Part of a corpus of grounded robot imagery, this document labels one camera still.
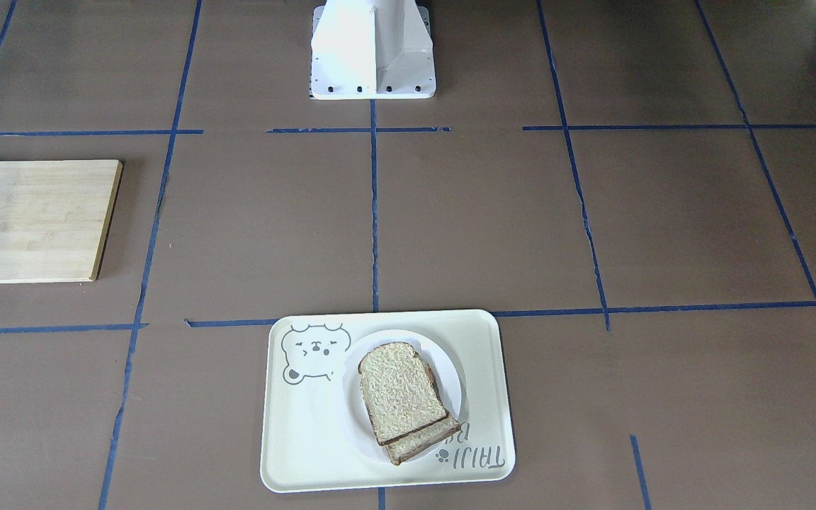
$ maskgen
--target bear face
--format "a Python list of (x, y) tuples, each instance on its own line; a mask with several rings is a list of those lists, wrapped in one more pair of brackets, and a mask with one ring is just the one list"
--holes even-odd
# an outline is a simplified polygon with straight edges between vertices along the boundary
[(293, 385), (305, 378), (331, 380), (330, 375), (350, 346), (351, 335), (341, 324), (332, 327), (318, 324), (304, 329), (292, 326), (282, 336), (282, 352), (285, 352), (282, 378)]

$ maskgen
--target bread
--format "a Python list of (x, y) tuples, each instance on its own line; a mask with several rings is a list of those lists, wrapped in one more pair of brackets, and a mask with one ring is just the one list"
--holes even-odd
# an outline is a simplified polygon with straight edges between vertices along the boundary
[(389, 461), (392, 464), (402, 464), (402, 462), (420, 454), (429, 446), (449, 438), (449, 436), (458, 432), (460, 426), (462, 424), (453, 417), (447, 416), (446, 419), (441, 419), (433, 425), (425, 426), (417, 432), (411, 432), (408, 436), (389, 443), (386, 445), (386, 455), (389, 455)]
[(430, 367), (412, 346), (377, 346), (357, 365), (361, 393), (376, 441), (389, 445), (449, 417), (437, 394)]

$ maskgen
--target white plate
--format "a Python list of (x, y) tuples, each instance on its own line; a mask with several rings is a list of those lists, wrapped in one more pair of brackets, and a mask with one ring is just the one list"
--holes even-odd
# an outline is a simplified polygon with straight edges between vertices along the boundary
[[(354, 342), (352, 348), (344, 356), (340, 369), (334, 372), (333, 391), (331, 391), (333, 413), (344, 438), (348, 440), (355, 452), (365, 458), (387, 464), (389, 456), (386, 455), (383, 446), (377, 445), (370, 417), (367, 416), (367, 409), (363, 404), (361, 378), (357, 373), (357, 365), (368, 352), (377, 346), (391, 342), (407, 342), (413, 346), (421, 359), (430, 365), (436, 377), (436, 385), (439, 388), (443, 406), (453, 415), (454, 419), (459, 419), (460, 411), (462, 411), (462, 381), (459, 380), (459, 374), (453, 361), (449, 359), (449, 355), (436, 345), (434, 340), (406, 329), (386, 329), (364, 336)], [(423, 458), (434, 449), (436, 445), (430, 446), (420, 455), (406, 462), (414, 462)]]

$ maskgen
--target white tray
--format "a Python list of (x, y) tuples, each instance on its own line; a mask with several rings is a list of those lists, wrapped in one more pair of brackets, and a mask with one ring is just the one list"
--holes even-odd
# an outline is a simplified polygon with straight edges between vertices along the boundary
[[(336, 372), (341, 372), (346, 353), (384, 329), (409, 330), (433, 340), (454, 365), (462, 393), (456, 410), (462, 430), (397, 467), (384, 455), (357, 451), (353, 438), (346, 436), (349, 428), (340, 426), (342, 414), (336, 409), (341, 403), (334, 401), (342, 398), (343, 377)], [(378, 340), (372, 336), (368, 343)], [(482, 482), (502, 480), (513, 468), (502, 343), (496, 319), (486, 311), (285, 317), (269, 332), (260, 478), (270, 490)]]

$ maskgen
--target wooden cutting board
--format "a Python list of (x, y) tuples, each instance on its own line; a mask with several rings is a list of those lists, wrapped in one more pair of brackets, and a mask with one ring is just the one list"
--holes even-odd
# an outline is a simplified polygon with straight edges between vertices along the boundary
[(0, 283), (96, 280), (122, 164), (0, 161)]

